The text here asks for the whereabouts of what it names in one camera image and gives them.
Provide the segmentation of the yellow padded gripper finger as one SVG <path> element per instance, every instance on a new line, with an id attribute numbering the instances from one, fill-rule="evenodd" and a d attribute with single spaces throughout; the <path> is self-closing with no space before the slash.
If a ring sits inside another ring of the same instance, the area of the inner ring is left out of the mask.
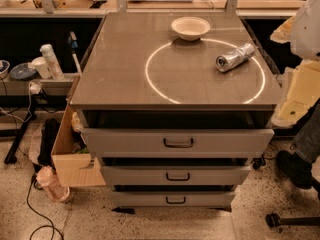
<path id="1" fill-rule="evenodd" d="M 320 99 L 320 62 L 303 60 L 289 73 L 280 103 L 271 123 L 280 128 L 295 125 Z"/>

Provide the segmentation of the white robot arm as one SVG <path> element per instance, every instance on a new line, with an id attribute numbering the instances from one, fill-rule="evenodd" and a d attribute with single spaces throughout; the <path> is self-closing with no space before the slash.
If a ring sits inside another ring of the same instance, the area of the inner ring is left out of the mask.
<path id="1" fill-rule="evenodd" d="M 291 71 L 285 96 L 271 122 L 288 128 L 296 124 L 320 98 L 320 0 L 306 0 L 295 16 L 270 36 L 277 43 L 290 43 L 292 54 L 302 59 Z"/>

